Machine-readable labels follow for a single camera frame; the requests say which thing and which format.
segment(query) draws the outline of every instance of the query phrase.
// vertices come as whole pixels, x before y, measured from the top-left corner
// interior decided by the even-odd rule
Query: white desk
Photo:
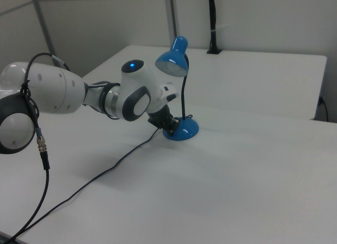
[[[97,73],[94,79],[91,73],[86,79],[107,76]],[[170,108],[180,114],[179,103]],[[158,133],[21,239],[335,243],[336,124],[196,105],[187,105],[186,113],[201,128],[194,138],[175,142]],[[42,114],[51,180],[38,216],[148,139],[155,129],[146,120],[144,115],[133,123],[112,121],[89,107],[71,115]],[[35,144],[1,156],[2,232],[14,234],[26,222],[44,180]]]

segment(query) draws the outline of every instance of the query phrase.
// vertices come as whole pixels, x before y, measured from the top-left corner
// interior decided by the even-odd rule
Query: desk lamp
[[[187,45],[188,42],[184,36],[176,37],[170,50],[162,54],[155,62],[156,67],[162,72],[174,77],[184,77],[181,90],[182,117],[179,118],[179,126],[173,135],[163,131],[164,136],[170,140],[187,140],[195,136],[199,131],[197,122],[192,117],[186,117],[185,115],[184,90],[189,72],[189,59],[185,54]]]

